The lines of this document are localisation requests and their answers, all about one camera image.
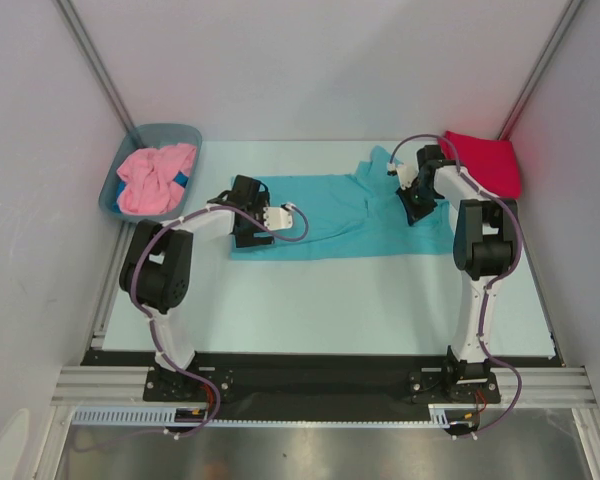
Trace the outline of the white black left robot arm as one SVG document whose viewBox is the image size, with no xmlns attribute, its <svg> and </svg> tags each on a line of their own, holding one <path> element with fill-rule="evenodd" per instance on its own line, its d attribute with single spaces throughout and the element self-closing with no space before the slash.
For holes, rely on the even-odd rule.
<svg viewBox="0 0 600 480">
<path fill-rule="evenodd" d="M 177 398 L 190 399 L 201 387 L 200 374 L 189 368 L 195 347 L 174 314 L 188 293 L 194 242 L 231 237 L 239 249 L 265 247 L 275 231 L 292 226 L 291 211 L 273 207 L 268 187 L 244 175 L 196 212 L 137 224 L 119 286 L 147 320 L 155 362 L 169 371 L 165 385 Z"/>
</svg>

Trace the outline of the teal t-shirt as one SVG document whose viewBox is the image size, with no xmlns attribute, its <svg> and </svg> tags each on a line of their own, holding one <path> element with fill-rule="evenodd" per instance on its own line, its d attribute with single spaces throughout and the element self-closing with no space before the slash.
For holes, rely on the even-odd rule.
<svg viewBox="0 0 600 480">
<path fill-rule="evenodd" d="M 234 246 L 236 261 L 309 261 L 392 255 L 446 255 L 453 249 L 454 232 L 449 203 L 410 226 L 396 194 L 399 182 L 387 174 L 389 152 L 374 147 L 370 159 L 344 175 L 264 176 L 270 201 L 291 202 L 309 222 L 299 242 L 276 239 L 264 247 Z"/>
</svg>

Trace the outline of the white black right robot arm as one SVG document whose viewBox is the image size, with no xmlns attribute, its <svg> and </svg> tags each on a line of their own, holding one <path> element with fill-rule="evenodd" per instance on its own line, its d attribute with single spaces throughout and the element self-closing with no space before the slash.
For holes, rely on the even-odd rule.
<svg viewBox="0 0 600 480">
<path fill-rule="evenodd" d="M 457 213 L 452 248 L 462 283 L 457 328 L 440 371 L 410 374 L 412 400 L 497 403 L 491 369 L 499 362 L 490 352 L 491 329 L 500 285 L 521 258 L 517 204 L 487 190 L 438 145 L 421 148 L 416 165 L 389 163 L 388 172 L 399 181 L 396 194 L 409 226 L 431 216 L 443 201 Z"/>
</svg>

